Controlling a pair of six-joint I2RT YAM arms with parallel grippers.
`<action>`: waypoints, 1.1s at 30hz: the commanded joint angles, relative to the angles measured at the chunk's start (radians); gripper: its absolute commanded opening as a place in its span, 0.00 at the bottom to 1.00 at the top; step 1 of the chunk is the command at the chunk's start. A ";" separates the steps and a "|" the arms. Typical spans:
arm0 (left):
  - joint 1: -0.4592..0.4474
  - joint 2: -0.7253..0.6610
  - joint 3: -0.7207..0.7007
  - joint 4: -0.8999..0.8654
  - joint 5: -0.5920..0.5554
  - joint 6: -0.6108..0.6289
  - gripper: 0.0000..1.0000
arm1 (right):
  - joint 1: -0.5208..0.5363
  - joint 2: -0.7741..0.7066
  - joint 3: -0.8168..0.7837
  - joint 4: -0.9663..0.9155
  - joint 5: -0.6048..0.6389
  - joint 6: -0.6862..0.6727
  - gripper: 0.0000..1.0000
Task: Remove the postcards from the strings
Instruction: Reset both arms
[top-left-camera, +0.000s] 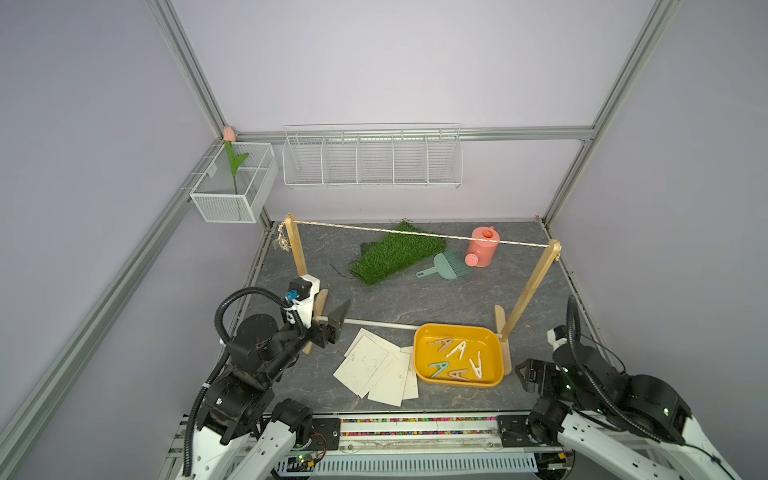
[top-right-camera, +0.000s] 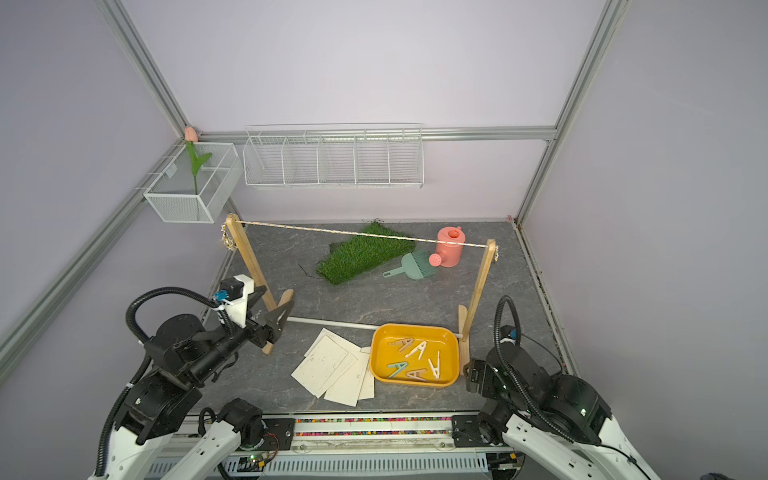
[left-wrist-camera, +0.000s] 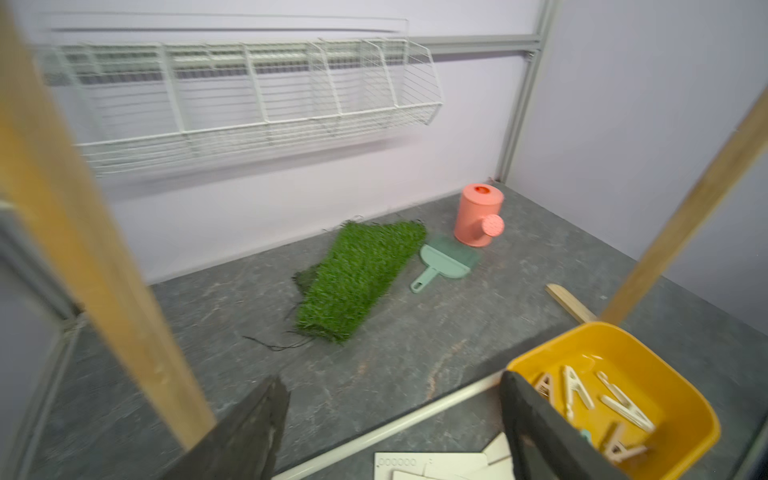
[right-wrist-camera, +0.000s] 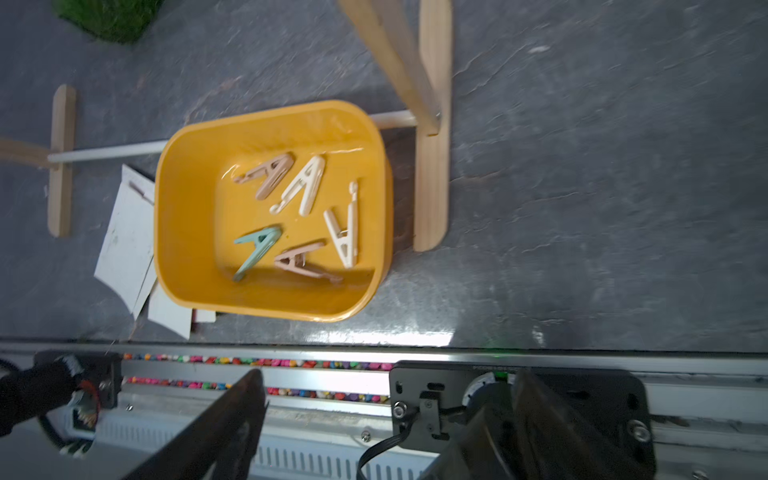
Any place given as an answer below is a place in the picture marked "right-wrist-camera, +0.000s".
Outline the green clothespin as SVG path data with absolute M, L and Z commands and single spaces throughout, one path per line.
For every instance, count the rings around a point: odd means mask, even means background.
M 272 249 L 281 236 L 282 228 L 279 226 L 272 226 L 235 239 L 235 245 L 251 244 L 253 250 L 244 263 L 238 268 L 234 274 L 233 280 L 236 282 L 241 281 L 248 271 Z

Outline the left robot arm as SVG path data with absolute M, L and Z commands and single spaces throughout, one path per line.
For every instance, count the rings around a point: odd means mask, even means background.
M 1 436 L 19 423 L 66 405 L 75 390 L 73 375 L 60 361 L 21 370 L 1 360 Z

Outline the beige clothespin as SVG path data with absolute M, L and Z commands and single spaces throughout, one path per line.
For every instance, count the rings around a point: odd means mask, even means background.
M 255 199 L 266 200 L 294 165 L 291 153 L 281 154 L 233 178 L 235 184 L 262 179 L 263 182 L 256 191 Z
M 343 278 L 307 263 L 307 255 L 325 246 L 320 240 L 294 247 L 275 256 L 273 264 L 278 269 L 313 279 L 325 279 L 331 283 L 341 283 Z

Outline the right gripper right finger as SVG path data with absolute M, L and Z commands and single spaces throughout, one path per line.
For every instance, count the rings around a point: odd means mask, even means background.
M 649 479 L 638 464 L 529 369 L 518 371 L 513 417 L 527 479 Z

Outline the white postcard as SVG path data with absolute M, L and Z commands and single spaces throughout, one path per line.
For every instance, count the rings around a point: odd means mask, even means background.
M 148 319 L 188 340 L 192 329 L 193 310 L 176 304 L 159 282 L 149 295 Z
M 217 318 L 215 311 L 194 309 L 193 310 L 193 322 L 194 323 L 214 323 Z
M 155 184 L 128 165 L 97 260 L 94 277 L 108 286 L 138 318 L 157 276 L 153 266 Z

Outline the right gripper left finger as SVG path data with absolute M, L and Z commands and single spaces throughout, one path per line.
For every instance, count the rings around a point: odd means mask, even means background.
M 246 479 L 267 413 L 262 372 L 252 369 L 128 479 Z

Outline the white clothespin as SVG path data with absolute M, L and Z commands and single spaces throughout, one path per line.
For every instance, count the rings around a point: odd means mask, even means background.
M 347 206 L 347 224 L 342 229 L 338 220 L 331 209 L 323 213 L 323 217 L 331 235 L 331 241 L 336 249 L 342 266 L 345 269 L 352 269 L 358 260 L 358 237 L 359 237 L 359 210 L 358 210 L 358 183 L 352 181 L 349 184 L 349 193 L 351 200 Z
M 323 156 L 312 157 L 283 191 L 280 201 L 270 207 L 269 212 L 272 215 L 281 213 L 301 193 L 298 213 L 301 217 L 308 217 L 313 209 L 325 166 L 326 160 Z

